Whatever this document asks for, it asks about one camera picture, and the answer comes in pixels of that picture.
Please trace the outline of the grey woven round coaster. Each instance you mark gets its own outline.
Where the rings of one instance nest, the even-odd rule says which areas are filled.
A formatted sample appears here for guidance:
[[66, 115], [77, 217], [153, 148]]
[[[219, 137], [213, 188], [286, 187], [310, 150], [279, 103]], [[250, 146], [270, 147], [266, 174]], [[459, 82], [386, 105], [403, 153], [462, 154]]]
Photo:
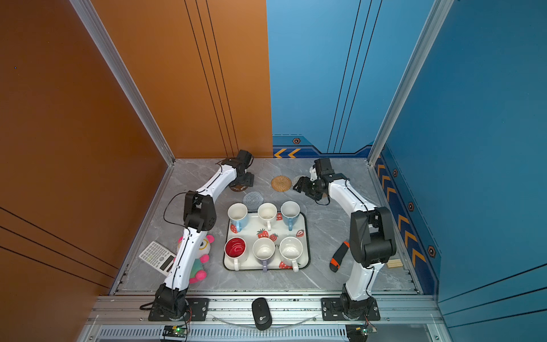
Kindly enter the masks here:
[[250, 211], [256, 211], [264, 203], [264, 197], [260, 192], [249, 192], [243, 198], [243, 203]]

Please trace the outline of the light blue mug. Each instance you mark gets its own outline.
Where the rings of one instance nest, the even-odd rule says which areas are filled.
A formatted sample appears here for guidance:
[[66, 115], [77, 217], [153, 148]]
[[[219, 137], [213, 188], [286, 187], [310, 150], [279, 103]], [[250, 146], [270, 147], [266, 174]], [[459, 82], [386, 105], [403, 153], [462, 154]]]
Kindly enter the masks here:
[[249, 222], [248, 208], [243, 203], [231, 205], [227, 214], [237, 232], [241, 232]]

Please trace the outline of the tan rattan round coaster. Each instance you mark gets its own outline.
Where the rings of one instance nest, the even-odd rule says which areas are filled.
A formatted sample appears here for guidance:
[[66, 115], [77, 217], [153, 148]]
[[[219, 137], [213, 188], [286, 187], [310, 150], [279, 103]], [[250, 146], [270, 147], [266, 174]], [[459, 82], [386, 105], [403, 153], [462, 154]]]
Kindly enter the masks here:
[[276, 192], [286, 192], [286, 191], [288, 191], [292, 188], [292, 181], [291, 181], [290, 178], [288, 178], [284, 175], [280, 175], [280, 176], [275, 177], [271, 181], [271, 187]]

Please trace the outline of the glossy brown round coaster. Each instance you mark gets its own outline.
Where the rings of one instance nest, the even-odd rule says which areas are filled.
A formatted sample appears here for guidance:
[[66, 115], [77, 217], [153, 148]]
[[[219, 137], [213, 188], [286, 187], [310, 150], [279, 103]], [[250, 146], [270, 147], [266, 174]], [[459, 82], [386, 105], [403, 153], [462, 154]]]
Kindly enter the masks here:
[[233, 192], [243, 192], [248, 189], [247, 185], [230, 185], [229, 189]]

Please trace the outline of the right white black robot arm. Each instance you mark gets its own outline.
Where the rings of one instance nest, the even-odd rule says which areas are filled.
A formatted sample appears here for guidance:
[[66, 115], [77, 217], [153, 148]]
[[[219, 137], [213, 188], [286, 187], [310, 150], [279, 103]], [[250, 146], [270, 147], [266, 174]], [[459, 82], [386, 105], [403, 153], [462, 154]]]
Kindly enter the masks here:
[[334, 171], [328, 158], [315, 160], [310, 174], [300, 178], [293, 189], [317, 201], [326, 195], [350, 217], [348, 242], [354, 262], [340, 295], [342, 312], [350, 320], [378, 321], [380, 312], [372, 287], [380, 270], [397, 252], [390, 209], [363, 197], [344, 174]]

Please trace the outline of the white mug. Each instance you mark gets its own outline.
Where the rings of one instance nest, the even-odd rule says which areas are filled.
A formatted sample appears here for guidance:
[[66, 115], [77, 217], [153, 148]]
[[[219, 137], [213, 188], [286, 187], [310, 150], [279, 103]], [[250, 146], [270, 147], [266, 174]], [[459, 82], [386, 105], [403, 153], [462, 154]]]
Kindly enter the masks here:
[[298, 260], [303, 254], [303, 245], [296, 237], [286, 237], [279, 245], [281, 262], [280, 269], [292, 269], [294, 272], [299, 271]]
[[268, 232], [272, 230], [272, 225], [276, 221], [277, 213], [277, 207], [272, 203], [263, 203], [258, 208], [257, 215], [259, 217], [259, 221]]

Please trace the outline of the white mug front right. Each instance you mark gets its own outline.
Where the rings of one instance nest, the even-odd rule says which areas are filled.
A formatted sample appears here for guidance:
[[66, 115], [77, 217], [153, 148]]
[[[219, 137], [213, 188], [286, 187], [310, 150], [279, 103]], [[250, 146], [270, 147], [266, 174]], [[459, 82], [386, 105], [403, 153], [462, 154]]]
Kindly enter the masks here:
[[294, 272], [299, 271], [298, 260], [303, 254], [303, 245], [296, 237], [286, 237], [279, 245], [281, 262], [280, 269], [292, 269]]

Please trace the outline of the red inside mug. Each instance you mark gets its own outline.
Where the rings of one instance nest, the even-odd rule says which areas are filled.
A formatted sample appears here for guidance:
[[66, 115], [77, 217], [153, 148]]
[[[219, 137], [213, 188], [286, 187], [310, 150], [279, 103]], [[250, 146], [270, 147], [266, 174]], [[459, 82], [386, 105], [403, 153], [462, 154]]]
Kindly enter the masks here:
[[232, 265], [233, 270], [238, 272], [242, 269], [243, 263], [249, 258], [249, 249], [244, 239], [233, 237], [224, 246], [226, 260]]

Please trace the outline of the black orange utility knife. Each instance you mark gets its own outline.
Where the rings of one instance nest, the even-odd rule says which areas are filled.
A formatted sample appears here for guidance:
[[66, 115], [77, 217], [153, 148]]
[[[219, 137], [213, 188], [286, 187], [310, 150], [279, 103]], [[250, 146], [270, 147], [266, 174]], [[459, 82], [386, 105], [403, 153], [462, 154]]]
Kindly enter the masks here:
[[329, 264], [329, 269], [332, 272], [337, 272], [340, 269], [340, 266], [343, 262], [343, 258], [346, 256], [348, 250], [350, 248], [350, 244], [348, 241], [344, 241], [339, 248], [336, 250], [334, 255], [332, 256]]

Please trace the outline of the small wooden block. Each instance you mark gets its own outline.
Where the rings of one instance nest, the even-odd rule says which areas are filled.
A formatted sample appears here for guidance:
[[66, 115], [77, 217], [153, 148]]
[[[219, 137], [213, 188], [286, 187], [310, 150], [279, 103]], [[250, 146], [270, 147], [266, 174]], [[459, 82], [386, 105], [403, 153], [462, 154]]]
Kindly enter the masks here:
[[404, 267], [404, 264], [403, 264], [403, 261], [401, 259], [392, 258], [386, 263], [386, 266], [390, 269], [392, 269], [392, 268], [402, 268], [402, 267]]

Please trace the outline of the black computer mouse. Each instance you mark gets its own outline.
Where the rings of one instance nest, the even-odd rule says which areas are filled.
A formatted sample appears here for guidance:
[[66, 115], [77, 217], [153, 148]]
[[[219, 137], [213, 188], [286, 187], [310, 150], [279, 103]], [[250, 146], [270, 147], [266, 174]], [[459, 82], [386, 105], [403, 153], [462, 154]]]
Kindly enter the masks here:
[[259, 331], [265, 331], [272, 326], [272, 314], [269, 304], [264, 297], [259, 297], [253, 300], [252, 315], [254, 318], [254, 324]]

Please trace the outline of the right green circuit board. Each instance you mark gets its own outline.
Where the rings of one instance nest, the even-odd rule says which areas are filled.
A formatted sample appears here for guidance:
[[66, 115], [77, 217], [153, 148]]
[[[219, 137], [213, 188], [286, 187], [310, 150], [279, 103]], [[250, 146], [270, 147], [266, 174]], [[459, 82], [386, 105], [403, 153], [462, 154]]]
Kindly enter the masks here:
[[367, 342], [371, 334], [377, 333], [374, 326], [346, 325], [346, 337], [349, 342]]

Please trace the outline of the green circuit board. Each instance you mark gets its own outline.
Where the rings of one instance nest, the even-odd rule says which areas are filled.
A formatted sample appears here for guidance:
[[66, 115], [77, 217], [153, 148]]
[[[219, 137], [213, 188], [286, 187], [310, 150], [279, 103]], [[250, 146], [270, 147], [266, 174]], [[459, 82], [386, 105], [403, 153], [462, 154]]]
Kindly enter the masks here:
[[367, 342], [371, 334], [377, 333], [374, 326], [346, 325], [346, 337], [349, 342]]
[[181, 325], [166, 325], [163, 327], [161, 341], [188, 341], [188, 327]]

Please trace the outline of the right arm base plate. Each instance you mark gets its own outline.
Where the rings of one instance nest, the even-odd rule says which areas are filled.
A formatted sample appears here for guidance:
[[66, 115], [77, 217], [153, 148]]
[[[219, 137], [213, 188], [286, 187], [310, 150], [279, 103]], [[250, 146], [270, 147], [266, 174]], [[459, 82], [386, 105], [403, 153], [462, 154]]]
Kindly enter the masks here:
[[362, 301], [345, 298], [323, 298], [321, 310], [324, 321], [379, 321], [380, 309], [374, 297]]

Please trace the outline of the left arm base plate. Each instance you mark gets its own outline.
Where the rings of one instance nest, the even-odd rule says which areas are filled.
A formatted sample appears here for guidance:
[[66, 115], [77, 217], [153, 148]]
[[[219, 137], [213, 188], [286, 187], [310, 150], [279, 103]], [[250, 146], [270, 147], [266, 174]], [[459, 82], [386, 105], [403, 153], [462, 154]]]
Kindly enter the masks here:
[[185, 298], [179, 301], [174, 310], [152, 302], [148, 321], [205, 321], [209, 309], [208, 298]]

